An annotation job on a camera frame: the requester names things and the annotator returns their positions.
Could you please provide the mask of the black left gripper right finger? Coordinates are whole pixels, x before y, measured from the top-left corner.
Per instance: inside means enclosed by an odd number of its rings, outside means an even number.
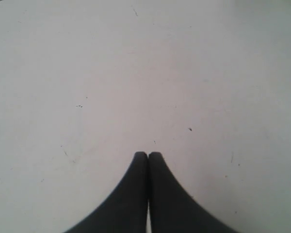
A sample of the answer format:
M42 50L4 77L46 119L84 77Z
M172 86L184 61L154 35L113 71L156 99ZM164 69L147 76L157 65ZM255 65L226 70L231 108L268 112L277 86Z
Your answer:
M153 233L234 233L185 191L159 152L148 156L149 209Z

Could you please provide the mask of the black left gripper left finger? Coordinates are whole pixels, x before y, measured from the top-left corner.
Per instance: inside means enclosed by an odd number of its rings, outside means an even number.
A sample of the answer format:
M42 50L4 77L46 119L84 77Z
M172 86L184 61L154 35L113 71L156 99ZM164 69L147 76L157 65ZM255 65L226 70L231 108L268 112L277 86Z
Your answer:
M70 233L145 233L148 210L148 157L136 152L112 193Z

